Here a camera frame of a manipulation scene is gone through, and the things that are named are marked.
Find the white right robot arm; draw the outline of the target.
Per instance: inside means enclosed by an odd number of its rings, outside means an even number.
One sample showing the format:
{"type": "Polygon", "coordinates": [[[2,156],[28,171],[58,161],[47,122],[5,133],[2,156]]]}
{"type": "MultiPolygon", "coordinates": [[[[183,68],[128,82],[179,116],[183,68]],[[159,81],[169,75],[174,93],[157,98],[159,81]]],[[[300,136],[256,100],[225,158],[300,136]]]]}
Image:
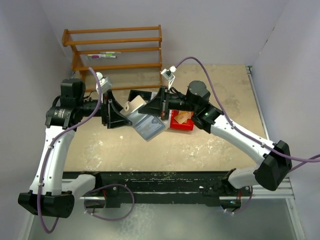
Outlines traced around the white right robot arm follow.
{"type": "Polygon", "coordinates": [[[198,129],[226,140],[256,163],[254,167],[230,170],[224,177],[225,186],[241,189],[260,185],[275,191],[292,169],[289,145],[260,137],[228,119],[210,103],[210,95],[205,83],[199,80],[192,81],[185,94],[162,86],[138,112],[157,117],[165,117],[170,110],[192,112],[191,120],[198,129]]]}

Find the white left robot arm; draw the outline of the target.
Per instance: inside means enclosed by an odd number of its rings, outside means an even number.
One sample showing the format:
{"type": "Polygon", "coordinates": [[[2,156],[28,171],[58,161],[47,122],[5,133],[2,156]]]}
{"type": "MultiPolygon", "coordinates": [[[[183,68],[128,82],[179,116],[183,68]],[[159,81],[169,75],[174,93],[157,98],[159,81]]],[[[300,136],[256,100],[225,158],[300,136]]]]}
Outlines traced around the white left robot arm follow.
{"type": "Polygon", "coordinates": [[[103,172],[80,172],[69,183],[63,183],[67,154],[77,128],[84,117],[100,117],[107,128],[129,126],[116,103],[111,81],[103,77],[96,86],[97,100],[84,96],[85,83],[77,78],[62,81],[60,95],[46,113],[45,142],[39,167],[28,192],[20,193],[18,204],[33,215],[68,218],[75,201],[85,194],[93,194],[110,188],[107,193],[117,197],[121,185],[107,182],[103,172]]]}

